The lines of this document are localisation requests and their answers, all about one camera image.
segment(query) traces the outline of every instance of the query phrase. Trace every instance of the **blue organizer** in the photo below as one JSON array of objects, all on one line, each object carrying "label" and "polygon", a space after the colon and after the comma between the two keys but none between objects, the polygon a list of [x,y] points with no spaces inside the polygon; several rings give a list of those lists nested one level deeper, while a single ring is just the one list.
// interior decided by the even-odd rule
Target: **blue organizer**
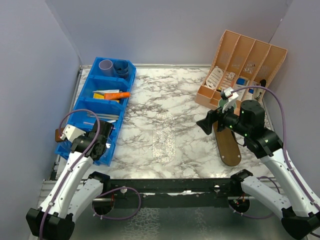
[{"label": "blue organizer", "polygon": [[[120,102],[109,101],[104,99],[94,99],[93,91],[120,89],[123,92],[131,92],[136,77],[136,68],[130,61],[127,61],[128,77],[126,79],[105,76],[99,68],[99,63],[102,60],[106,59],[111,60],[113,63],[115,63],[115,61],[118,60],[102,57],[95,58],[90,73],[84,83],[84,86],[75,103],[73,110],[88,109],[97,114],[119,115],[119,119],[115,123],[113,123],[114,129],[109,137],[109,150],[99,159],[99,161],[94,162],[94,164],[96,165],[106,164],[110,166],[111,160],[115,152],[116,142],[118,139],[120,128],[124,120],[124,114],[128,105],[129,98],[122,98]],[[84,131],[90,131],[93,128],[93,125],[85,124],[84,122],[93,124],[95,121],[96,119],[94,117],[88,117],[86,112],[81,111],[73,113],[69,117],[67,124],[71,124]],[[59,154],[64,159],[68,159],[70,148],[71,142],[60,142],[58,143],[55,153]]]}]

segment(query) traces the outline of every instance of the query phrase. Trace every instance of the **wall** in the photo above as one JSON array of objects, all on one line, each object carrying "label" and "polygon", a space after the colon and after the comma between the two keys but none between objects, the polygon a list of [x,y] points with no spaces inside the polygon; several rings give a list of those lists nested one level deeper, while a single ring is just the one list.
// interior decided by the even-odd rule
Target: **wall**
[{"label": "wall", "polygon": [[[320,1],[295,0],[276,30],[271,43],[288,49],[283,66],[270,89],[285,111],[288,152],[295,166],[320,196],[319,39]],[[277,102],[266,93],[265,103],[276,132],[282,136]]]},{"label": "wall", "polygon": [[225,29],[268,42],[291,0],[46,0],[84,65],[211,64]]},{"label": "wall", "polygon": [[2,1],[0,33],[0,238],[24,240],[80,62],[43,0]]}]

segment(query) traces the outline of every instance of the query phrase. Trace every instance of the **blue plastic bin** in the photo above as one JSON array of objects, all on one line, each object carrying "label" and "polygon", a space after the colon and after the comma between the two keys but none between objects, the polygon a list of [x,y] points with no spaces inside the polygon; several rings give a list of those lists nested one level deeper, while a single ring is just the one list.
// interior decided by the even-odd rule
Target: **blue plastic bin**
[{"label": "blue plastic bin", "polygon": [[[118,77],[109,77],[104,76],[102,71],[99,68],[99,63],[103,60],[109,59],[113,63],[118,59],[112,58],[103,58],[97,57],[94,60],[91,71],[83,85],[81,93],[75,103],[73,110],[77,109],[88,109],[97,114],[110,114],[119,116],[118,120],[113,123],[114,129],[109,137],[110,148],[109,150],[99,159],[99,161],[95,161],[94,164],[106,164],[110,166],[112,161],[115,149],[116,142],[118,139],[118,135],[120,132],[120,128],[122,126],[124,120],[124,114],[126,107],[128,105],[128,98],[123,98],[120,102],[104,100],[104,99],[94,99],[93,91],[97,90],[111,90],[111,89],[119,89],[123,92],[130,92],[136,77],[136,68],[130,62],[128,62],[128,77],[126,79],[118,78]],[[86,112],[76,112],[73,113],[69,119],[68,124],[71,124],[77,128],[80,128],[84,131],[90,131],[93,128],[93,124],[96,121],[94,117],[89,117]],[[56,154],[59,154],[64,159],[68,159],[70,154],[71,142],[60,142],[55,150]]]}]

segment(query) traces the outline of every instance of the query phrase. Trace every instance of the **transparent plastic sheet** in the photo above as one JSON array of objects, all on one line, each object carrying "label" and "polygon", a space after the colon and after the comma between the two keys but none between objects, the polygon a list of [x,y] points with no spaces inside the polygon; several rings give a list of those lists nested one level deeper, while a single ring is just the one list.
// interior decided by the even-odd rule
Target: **transparent plastic sheet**
[{"label": "transparent plastic sheet", "polygon": [[157,163],[167,164],[176,156],[176,131],[174,116],[162,112],[154,117],[152,133],[152,156]]}]

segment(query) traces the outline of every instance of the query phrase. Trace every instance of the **yellow object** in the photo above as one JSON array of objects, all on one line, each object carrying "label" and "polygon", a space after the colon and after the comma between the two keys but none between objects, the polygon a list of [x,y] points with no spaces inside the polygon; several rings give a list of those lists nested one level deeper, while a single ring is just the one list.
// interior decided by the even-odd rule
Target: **yellow object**
[{"label": "yellow object", "polygon": [[94,99],[105,99],[105,96],[101,95],[101,94],[98,94],[98,93],[94,93],[93,94],[93,98]]}]

